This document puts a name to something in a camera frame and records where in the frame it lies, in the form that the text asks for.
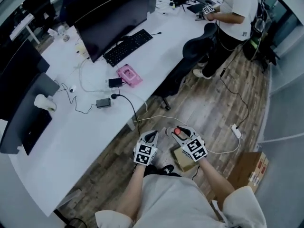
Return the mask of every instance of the cardboard box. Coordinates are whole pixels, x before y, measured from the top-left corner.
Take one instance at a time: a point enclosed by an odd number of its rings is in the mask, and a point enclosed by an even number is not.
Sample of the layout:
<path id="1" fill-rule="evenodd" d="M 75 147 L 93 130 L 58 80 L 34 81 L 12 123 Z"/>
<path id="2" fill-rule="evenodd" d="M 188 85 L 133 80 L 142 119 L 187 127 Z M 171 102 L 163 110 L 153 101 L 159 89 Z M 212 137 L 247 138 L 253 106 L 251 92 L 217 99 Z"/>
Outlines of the cardboard box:
<path id="1" fill-rule="evenodd" d="M 197 165 L 192 159 L 185 155 L 181 148 L 176 149 L 174 152 L 175 159 L 178 162 L 180 169 L 183 172 L 189 171 Z"/>
<path id="2" fill-rule="evenodd" d="M 228 181 L 235 189 L 250 186 L 255 192 L 267 166 L 268 159 L 263 152 L 243 153 L 229 175 Z"/>

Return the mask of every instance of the shoe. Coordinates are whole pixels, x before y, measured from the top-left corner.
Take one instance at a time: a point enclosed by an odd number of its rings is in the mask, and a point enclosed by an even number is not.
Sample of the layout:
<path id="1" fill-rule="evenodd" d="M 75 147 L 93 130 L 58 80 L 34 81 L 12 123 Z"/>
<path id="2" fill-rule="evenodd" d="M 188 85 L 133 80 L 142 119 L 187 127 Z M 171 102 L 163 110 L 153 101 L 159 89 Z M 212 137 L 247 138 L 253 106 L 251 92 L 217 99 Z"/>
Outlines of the shoe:
<path id="1" fill-rule="evenodd" d="M 166 165 L 165 167 L 163 167 L 160 170 L 160 173 L 170 174 L 170 173 L 172 173 L 173 170 L 174 170 L 174 166 L 173 165 Z"/>
<path id="2" fill-rule="evenodd" d="M 205 62 L 205 63 L 198 63 L 198 66 L 201 67 L 201 69 L 203 69 L 206 65 L 207 65 L 208 62 Z"/>
<path id="3" fill-rule="evenodd" d="M 201 69 L 194 69 L 192 73 L 198 78 L 211 79 L 211 77 L 204 76 Z"/>

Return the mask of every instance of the shirt sleeve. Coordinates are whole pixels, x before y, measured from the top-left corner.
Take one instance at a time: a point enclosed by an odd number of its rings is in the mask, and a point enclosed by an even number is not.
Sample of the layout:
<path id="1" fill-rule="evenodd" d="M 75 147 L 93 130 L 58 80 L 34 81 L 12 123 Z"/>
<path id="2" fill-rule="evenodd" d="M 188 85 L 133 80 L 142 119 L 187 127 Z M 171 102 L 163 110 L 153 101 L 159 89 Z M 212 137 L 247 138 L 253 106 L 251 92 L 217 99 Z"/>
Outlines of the shirt sleeve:
<path id="1" fill-rule="evenodd" d="M 103 210 L 95 213 L 97 226 L 99 228 L 131 228 L 133 221 L 130 217 L 111 210 Z"/>
<path id="2" fill-rule="evenodd" d="M 233 0 L 232 12 L 248 18 L 250 14 L 250 0 Z"/>
<path id="3" fill-rule="evenodd" d="M 242 187 L 224 201 L 223 213 L 233 227 L 267 228 L 264 214 L 251 187 Z"/>

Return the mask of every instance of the person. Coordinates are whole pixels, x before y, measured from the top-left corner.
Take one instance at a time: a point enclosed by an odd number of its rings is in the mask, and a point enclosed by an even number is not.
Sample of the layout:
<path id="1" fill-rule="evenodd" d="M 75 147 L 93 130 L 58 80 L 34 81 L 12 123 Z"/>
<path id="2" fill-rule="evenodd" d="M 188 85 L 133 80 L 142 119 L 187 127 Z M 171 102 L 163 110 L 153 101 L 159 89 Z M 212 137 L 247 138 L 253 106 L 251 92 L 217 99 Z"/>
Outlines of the person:
<path id="1" fill-rule="evenodd" d="M 206 15 L 207 20 L 216 20 L 217 48 L 208 63 L 206 58 L 199 63 L 203 69 L 193 70 L 196 77 L 211 79 L 234 49 L 250 38 L 251 22 L 255 19 L 257 8 L 257 0 L 223 0 L 214 13 Z"/>
<path id="2" fill-rule="evenodd" d="M 220 222 L 194 181 L 172 173 L 169 165 L 140 165 L 115 211 L 95 214 L 99 228 L 266 228 L 265 217 L 250 187 L 234 190 L 205 157 L 198 160 L 223 211 Z"/>

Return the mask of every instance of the hand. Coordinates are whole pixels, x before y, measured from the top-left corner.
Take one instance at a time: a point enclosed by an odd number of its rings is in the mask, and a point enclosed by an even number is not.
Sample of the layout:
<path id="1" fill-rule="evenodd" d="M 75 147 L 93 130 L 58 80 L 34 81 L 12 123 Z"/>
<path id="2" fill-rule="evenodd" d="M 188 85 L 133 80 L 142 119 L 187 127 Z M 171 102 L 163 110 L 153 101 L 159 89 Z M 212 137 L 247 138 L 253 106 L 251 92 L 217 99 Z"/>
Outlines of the hand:
<path id="1" fill-rule="evenodd" d="M 213 21 L 214 20 L 214 13 L 205 14 L 205 20 Z"/>

